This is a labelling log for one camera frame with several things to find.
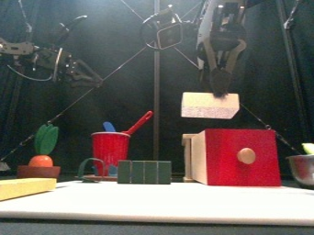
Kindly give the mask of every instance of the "green leaf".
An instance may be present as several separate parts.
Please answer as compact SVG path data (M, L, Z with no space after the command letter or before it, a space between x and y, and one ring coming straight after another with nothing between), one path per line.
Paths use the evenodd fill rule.
M56 141L58 141L58 134L59 134L59 128L58 127L50 127L42 137L39 148L38 148L38 154L46 154L48 155L55 147Z
M306 154L314 154L314 143L303 143L302 146Z
M40 142L43 140L43 137L47 132L47 126L46 124L42 125L42 127L38 129L36 136L35 136L35 151L39 154L39 149L40 149Z

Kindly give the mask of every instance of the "green object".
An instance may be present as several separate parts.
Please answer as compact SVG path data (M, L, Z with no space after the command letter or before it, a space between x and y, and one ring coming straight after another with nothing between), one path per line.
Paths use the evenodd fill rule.
M144 162L144 181L147 185L155 185L158 183L158 162L146 161Z
M143 161L132 161L132 184L143 184Z
M35 136L35 150L38 154L48 155L55 147L59 135L59 128L54 124L43 125Z
M119 161L118 184L170 185L173 163L169 161Z
M119 161L118 163L118 184L131 183L131 161Z
M302 146L306 154L314 154L314 143L303 143Z
M173 183L173 163L167 161L158 162L158 184L170 185Z
M99 158L87 158L87 159L84 159L84 161L80 164L78 178L83 181L83 183L98 183L99 181L91 180L83 176L84 166L86 166L87 162L90 162L90 161L100 162L103 165L103 171L104 171L104 162Z

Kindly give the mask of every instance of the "silver bowl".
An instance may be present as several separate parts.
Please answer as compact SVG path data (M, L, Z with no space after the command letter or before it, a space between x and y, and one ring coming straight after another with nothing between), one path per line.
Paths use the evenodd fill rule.
M314 155L295 155L287 159L294 180L302 188L314 189Z

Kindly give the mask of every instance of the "red utensil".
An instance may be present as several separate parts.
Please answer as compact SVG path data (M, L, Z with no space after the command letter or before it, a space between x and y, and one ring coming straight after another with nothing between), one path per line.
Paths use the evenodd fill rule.
M123 131L123 133L126 133L127 135L131 135L138 130L138 128L143 125L143 123L152 117L152 115L154 115L154 112L148 111L143 115L143 117L139 119L139 121L134 124L134 126L128 130Z

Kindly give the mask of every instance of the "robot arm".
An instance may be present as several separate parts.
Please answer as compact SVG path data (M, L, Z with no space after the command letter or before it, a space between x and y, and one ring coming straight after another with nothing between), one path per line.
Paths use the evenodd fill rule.
M60 24L59 30L54 32L54 45L60 45L68 37L70 31L87 18L87 16L76 17L67 25ZM28 66L43 68L52 71L52 80L55 82L66 80L71 86L102 86L102 78L91 69L83 60L74 60L71 54L62 48L51 49L38 47L32 42L11 43L0 38L0 62L5 63L9 69L18 71L9 66Z
M203 4L198 63L201 83L206 89L213 89L215 97L229 93L234 65L247 47L245 10L245 0L211 0Z

